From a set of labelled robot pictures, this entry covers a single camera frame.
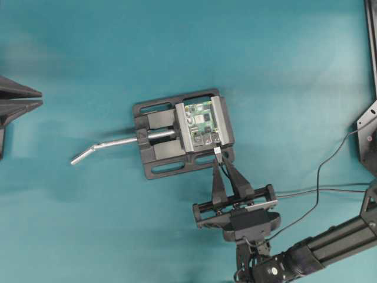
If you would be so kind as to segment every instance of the cable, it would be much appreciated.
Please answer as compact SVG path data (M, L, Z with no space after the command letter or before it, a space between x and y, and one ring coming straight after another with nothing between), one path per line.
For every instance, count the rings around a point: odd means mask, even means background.
M246 238L246 236L242 237L243 240L246 242L246 244L251 247L251 248L257 248L258 246L257 245L253 245L252 243L250 243L250 241Z
M357 183L344 183L344 184L335 184L335 185L323 185L322 187L336 187L336 188L340 188L340 187L356 187L356 186L369 186L370 183L362 183L362 182L357 182ZM311 189L316 189L317 186L314 185L314 186L310 186L310 187L307 187L305 189L298 189L298 190L287 190L287 191L284 191L284 192L275 192L276 194L287 194L287 193L299 193L299 192L302 192L304 190L311 190Z
M230 177L229 177L228 173L226 173L226 171L224 169L224 164L223 163L220 163L220 168L221 168L221 171L223 171L223 173L225 174L225 176L230 180Z
M208 228L208 229L212 229L212 228L222 228L219 224L217 223L211 223L211 224L204 224L203 225L204 227Z
M328 191L328 192L337 192L337 193L365 193L364 190L342 190L342 189L331 189L331 188L322 188L322 189L319 189L320 191ZM317 189L313 189L313 190L306 190L304 192L299 192L299 193L291 193L291 194L287 194L287 195L276 195L276 197L278 199L287 199L287 198L293 198L293 197L296 197L296 196L301 196L301 195L306 195L308 193L313 193L313 192L316 192Z
M291 224L288 224L287 226L285 226L284 228L282 228L281 230L279 230L278 232L276 232L269 239L266 239L266 242L271 241L273 238L277 237L280 233L284 232L286 229L288 229L288 228L292 227L293 225L295 225L296 223L300 222L302 219L304 219L305 217L307 217L307 215L309 215L313 210L315 210L317 208L318 203L319 203L319 192L320 192L320 189L319 189L319 173L320 173L320 170L321 170L322 166L325 165L331 159L333 159L339 153L339 151L341 150L341 148L343 147L343 145L345 144L345 142L346 142L346 140L348 139L349 136L351 136L353 134L356 134L359 131L363 130L366 126L368 126L369 124L371 124L371 122L373 122L376 119L377 119L377 117L374 117L371 121L367 122L365 125L363 125L359 129L357 129L355 131L350 131L349 133L346 134L346 136L343 138L342 142L340 143L340 146L335 150L335 152L329 158L327 158L325 161L323 161L319 165L319 167L318 167L318 170L317 170L317 186L316 186L317 198L316 198L316 203L314 204L314 206L312 208L310 208L299 219L293 221Z
M238 280L238 275L241 273L241 271L243 271L243 268L238 269L236 271L236 273L234 273L233 280L234 280L235 283L241 282L241 281Z

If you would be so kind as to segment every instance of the gray cable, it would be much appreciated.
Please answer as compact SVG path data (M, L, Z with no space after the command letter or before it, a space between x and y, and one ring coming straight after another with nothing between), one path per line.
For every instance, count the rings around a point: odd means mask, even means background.
M285 226L284 228L282 228L281 230L276 232L269 239L266 239L266 242L271 241L273 238L277 237L280 233L284 232L286 229L288 229L288 228L292 227L293 225L295 225L296 223L300 222L302 219L307 217L307 215L309 215L313 210L315 210L317 208L318 203L319 203L319 192L320 192L320 189L319 189L319 173L320 173L322 166L325 165L328 161L332 160L339 153L339 151L342 149L343 145L345 144L345 142L346 142L346 140L348 139L349 136L356 134L359 131L365 129L366 126L371 124L371 122L373 122L376 119L377 119L377 116L374 117L371 121L367 122L364 126L360 127L359 129L357 129L355 131L350 131L349 133L346 134L346 136L343 138L342 142L340 143L340 146L335 150L335 152L329 158L327 158L325 161L323 161L318 167L318 170L317 170L317 187L316 187L317 198L316 198L316 203L314 204L314 206L312 208L310 208L306 213L304 213L304 215L302 215L300 218L298 218L297 220L293 221L291 224L288 224L287 226Z
M365 190L342 190L342 189L331 189L329 187L324 187L319 189L320 191L326 191L326 192L336 192L336 193L365 193ZM294 198L296 196L302 196L306 195L308 193L313 193L316 192L317 189L312 189L312 190L306 190L304 192L299 192L299 193L290 193L287 195L276 195L278 199L287 199L287 198Z

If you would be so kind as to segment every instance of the black triangular object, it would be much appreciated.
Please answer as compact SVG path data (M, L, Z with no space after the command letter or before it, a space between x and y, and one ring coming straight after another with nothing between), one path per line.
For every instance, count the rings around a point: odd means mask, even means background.
M41 100L0 100L0 126L6 126L42 104Z
M223 156L223 161L229 174L230 184L232 185L234 195L241 199L253 196L254 189L249 181L242 176L242 174L225 156Z
M42 97L42 93L0 76L0 160L4 152L5 126L43 104L42 100L18 99L36 97Z
M215 209L222 207L224 203L228 202L226 190L223 179L219 171L219 163L217 159L213 162L213 182L212 182L212 204Z
M0 99L37 97L42 97L42 93L0 75Z

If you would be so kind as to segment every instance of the black cable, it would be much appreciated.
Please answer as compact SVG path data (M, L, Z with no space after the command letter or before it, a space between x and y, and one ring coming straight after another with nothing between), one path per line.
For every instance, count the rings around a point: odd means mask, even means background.
M241 271L243 271L243 268L240 268L236 271L236 273L234 273L233 275L233 280L235 283L241 283L241 281L238 280L238 275L239 273L241 273Z
M288 228L292 227L293 225L295 225L296 223L300 222L302 219L304 219L305 217L307 217L307 215L309 215L313 210L315 210L317 208L318 203L319 203L319 192L320 192L320 189L319 189L319 173L320 173L320 170L321 170L322 166L325 165L331 159L333 159L339 153L339 151L341 150L341 148L343 147L343 145L345 144L345 142L346 142L346 140L348 139L349 136L358 133L359 131L361 131L362 129L364 129L366 126L368 126L369 124L371 124L371 122L373 122L376 119L377 119L377 117L374 117L371 121L367 122L365 125L363 125L359 129L357 129L355 131L350 131L349 133L346 134L346 136L343 138L342 142L340 143L340 146L335 150L335 152L329 158L327 158L325 161L323 161L319 165L319 167L318 167L318 170L317 170L317 186L316 186L317 198L316 198L316 203L314 204L314 206L312 208L310 208L299 219L293 221L291 224L288 224L287 226L285 226L284 228L282 228L281 230L279 230L278 232L276 232L269 239L266 239L266 242L271 241L273 238L277 237L280 233L282 233L286 229L288 229Z
M328 187L328 188L332 188L332 187L335 187L335 188L340 188L340 187L356 187L356 186L369 186L370 183L362 183L362 182L357 182L357 183L344 183L344 184L335 184L335 185L322 185L320 186L321 187ZM317 186L314 185L314 186L310 186L310 187L307 187L305 189L298 189L298 190L286 190L284 192L275 192L275 194L281 194L281 195L284 195L284 194L287 194L287 193L300 193L304 190L312 190L314 189L314 191L316 190Z
M319 190L320 191L328 191L328 192L338 192L338 193L365 193L364 190L342 190L342 189L331 189L329 187L321 188ZM306 190L304 192L299 192L299 193L291 193L291 194L287 194L287 195L276 195L276 197L278 199L294 198L296 196L306 195L308 193L313 193L313 192L316 192L316 191L317 191L317 189Z

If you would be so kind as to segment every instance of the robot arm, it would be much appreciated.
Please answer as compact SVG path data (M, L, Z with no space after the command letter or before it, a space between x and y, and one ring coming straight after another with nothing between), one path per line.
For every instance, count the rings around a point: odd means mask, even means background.
M212 201L195 204L193 211L199 228L221 228L224 239L236 243L236 282L289 282L377 245L375 180L365 193L359 216L270 256L270 243L265 238L280 226L280 215L269 211L277 205L273 187L254 190L225 157L223 161L234 195L226 195L215 160ZM202 213L211 210L215 216L201 218Z
M293 245L251 268L255 283L291 281L377 245L377 181L365 193L360 215Z

